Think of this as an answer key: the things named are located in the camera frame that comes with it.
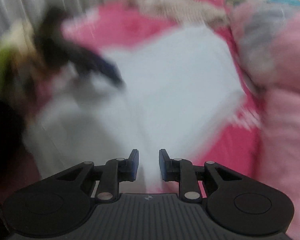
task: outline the pink bedsheet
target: pink bedsheet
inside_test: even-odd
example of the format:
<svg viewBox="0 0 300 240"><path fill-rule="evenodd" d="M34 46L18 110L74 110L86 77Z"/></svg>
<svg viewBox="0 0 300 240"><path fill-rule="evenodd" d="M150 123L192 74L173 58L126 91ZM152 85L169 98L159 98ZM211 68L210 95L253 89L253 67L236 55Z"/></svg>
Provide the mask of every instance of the pink bedsheet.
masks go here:
<svg viewBox="0 0 300 240"><path fill-rule="evenodd" d="M207 1L224 6L224 0ZM99 51L113 45L132 48L174 27L176 25L173 22L145 17L135 9L126 8L122 1L117 1L101 6L98 10L91 10L86 18L65 24L64 35L87 48ZM216 33L229 45L247 97L242 107L229 119L223 131L216 134L212 144L202 149L191 161L195 165L203 165L205 161L213 160L253 177L259 141L258 103L242 80L242 73L236 60L237 49L230 29L219 28ZM13 191L40 178L34 160L29 155L20 156L13 173L5 178L4 182L0 182L1 202Z"/></svg>

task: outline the black object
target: black object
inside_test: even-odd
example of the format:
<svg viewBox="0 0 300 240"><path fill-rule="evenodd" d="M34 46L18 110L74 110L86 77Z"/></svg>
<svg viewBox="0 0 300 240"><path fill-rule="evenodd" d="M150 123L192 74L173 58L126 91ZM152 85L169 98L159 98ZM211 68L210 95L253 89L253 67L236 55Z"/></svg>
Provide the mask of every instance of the black object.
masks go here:
<svg viewBox="0 0 300 240"><path fill-rule="evenodd" d="M84 162L17 191L3 205L10 239L289 239L294 208L282 192L218 163L170 159L162 149L162 178L178 182L179 195L119 194L120 182L136 179L138 162L133 150L128 159Z"/></svg>
<svg viewBox="0 0 300 240"><path fill-rule="evenodd" d="M0 178L22 146L23 118L0 100Z"/></svg>
<svg viewBox="0 0 300 240"><path fill-rule="evenodd" d="M105 75L116 86L123 85L119 70L114 64L63 38L61 25L69 17L67 11L49 6L34 32L34 44L43 55L46 65L51 69L58 69L71 61L81 76L93 71Z"/></svg>

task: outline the pink pillow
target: pink pillow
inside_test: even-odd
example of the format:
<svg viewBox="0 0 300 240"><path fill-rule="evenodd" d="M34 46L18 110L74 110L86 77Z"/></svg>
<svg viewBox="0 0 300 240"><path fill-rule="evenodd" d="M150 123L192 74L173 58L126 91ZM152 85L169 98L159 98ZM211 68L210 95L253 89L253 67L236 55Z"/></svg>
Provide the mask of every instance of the pink pillow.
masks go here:
<svg viewBox="0 0 300 240"><path fill-rule="evenodd" d="M256 179L293 201L295 215L287 233L300 240L300 94L273 88L265 100Z"/></svg>
<svg viewBox="0 0 300 240"><path fill-rule="evenodd" d="M247 2L229 18L242 68L253 82L300 91L300 7Z"/></svg>

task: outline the pink blanket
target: pink blanket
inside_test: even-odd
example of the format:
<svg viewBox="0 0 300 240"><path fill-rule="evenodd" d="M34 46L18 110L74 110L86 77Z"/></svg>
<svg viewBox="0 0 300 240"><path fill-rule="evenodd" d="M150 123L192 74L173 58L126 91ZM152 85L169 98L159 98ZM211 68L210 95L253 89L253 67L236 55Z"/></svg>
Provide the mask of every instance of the pink blanket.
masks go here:
<svg viewBox="0 0 300 240"><path fill-rule="evenodd" d="M246 2L230 23L242 67L255 84L300 91L300 6Z"/></svg>
<svg viewBox="0 0 300 240"><path fill-rule="evenodd" d="M91 10L88 17L65 24L64 36L91 50L108 47L131 48L175 26L175 23L149 18L115 1Z"/></svg>
<svg viewBox="0 0 300 240"><path fill-rule="evenodd" d="M257 178L292 200L295 214L287 233L300 240L300 94L273 88L265 101Z"/></svg>

